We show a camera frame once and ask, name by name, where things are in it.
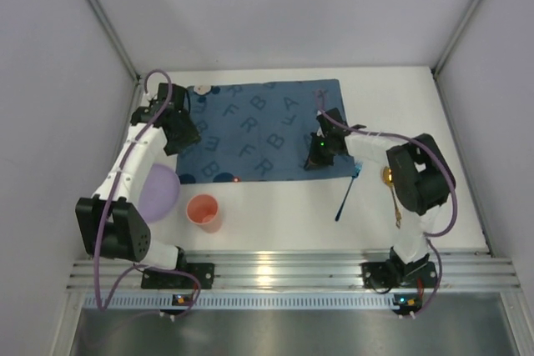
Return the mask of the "blue letter-print placemat cloth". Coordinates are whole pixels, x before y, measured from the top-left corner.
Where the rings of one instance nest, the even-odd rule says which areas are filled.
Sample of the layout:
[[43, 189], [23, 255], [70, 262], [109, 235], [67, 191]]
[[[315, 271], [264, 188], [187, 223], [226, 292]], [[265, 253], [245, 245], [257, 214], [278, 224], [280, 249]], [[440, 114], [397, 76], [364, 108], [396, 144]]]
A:
[[312, 133], [319, 130], [316, 99], [345, 110], [336, 79], [188, 88], [191, 119], [201, 140], [177, 158], [183, 184], [304, 181], [348, 177], [353, 160], [306, 170]]

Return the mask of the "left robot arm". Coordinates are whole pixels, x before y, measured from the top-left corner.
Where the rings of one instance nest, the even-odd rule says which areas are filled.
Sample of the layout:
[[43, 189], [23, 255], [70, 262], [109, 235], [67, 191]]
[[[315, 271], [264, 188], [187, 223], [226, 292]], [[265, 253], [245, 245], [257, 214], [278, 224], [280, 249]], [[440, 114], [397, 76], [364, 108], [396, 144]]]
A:
[[189, 91], [160, 83], [155, 98], [130, 118], [120, 154], [92, 197], [75, 207], [88, 255], [126, 260], [152, 268], [184, 270], [184, 250], [153, 239], [139, 212], [139, 200], [150, 169], [160, 153], [177, 155], [200, 141], [191, 117]]

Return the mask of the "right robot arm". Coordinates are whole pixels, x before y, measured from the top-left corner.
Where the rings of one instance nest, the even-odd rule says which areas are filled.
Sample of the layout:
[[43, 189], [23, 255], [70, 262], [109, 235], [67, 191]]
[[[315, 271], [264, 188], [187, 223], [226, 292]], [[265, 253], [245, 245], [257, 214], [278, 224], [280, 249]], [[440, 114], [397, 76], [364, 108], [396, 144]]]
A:
[[388, 293], [394, 288], [431, 288], [439, 267], [430, 260], [433, 214], [447, 202], [456, 203], [456, 180], [435, 139], [427, 133], [408, 138], [396, 133], [348, 127], [336, 108], [320, 110], [317, 132], [311, 135], [305, 169], [326, 168], [337, 156], [350, 156], [355, 167], [380, 168], [395, 210], [394, 243], [383, 262], [361, 266], [365, 288]]

